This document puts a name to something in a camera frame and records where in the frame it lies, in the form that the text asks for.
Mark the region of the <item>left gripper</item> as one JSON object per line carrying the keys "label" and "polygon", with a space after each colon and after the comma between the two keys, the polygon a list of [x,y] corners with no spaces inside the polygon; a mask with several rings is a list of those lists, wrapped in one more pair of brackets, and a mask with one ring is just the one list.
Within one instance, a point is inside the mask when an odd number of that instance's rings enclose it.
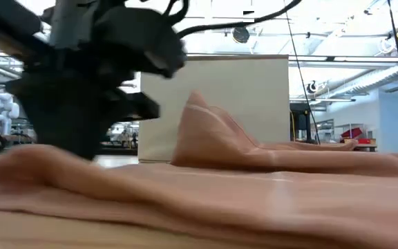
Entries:
{"label": "left gripper", "polygon": [[143,93],[123,93],[142,56],[122,44],[115,29],[130,24],[135,11],[123,1],[58,1],[42,15],[51,21],[50,51],[30,58],[14,94],[37,142],[94,159],[116,121],[150,120],[159,105]]}

